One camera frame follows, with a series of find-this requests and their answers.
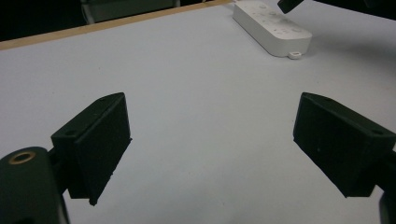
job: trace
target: power strip switch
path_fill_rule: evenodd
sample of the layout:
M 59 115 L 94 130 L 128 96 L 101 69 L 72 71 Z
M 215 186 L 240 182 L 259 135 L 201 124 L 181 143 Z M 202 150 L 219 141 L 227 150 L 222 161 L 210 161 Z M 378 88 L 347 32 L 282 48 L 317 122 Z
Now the power strip switch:
M 310 32 L 260 1 L 236 2 L 233 19 L 276 57 L 299 59 L 311 42 Z

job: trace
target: white tabletop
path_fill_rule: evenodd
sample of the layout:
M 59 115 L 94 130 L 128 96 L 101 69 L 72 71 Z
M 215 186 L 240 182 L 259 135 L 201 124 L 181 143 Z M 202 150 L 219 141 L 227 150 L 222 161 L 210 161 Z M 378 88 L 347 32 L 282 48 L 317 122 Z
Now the white tabletop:
M 276 7 L 276 1 L 267 2 Z M 379 223 L 292 141 L 303 91 L 396 132 L 396 22 L 305 1 L 288 17 L 314 35 L 298 61 L 269 55 L 210 7 L 0 51 L 0 157 L 51 149 L 91 102 L 123 91 L 132 138 L 95 207 L 72 223 Z

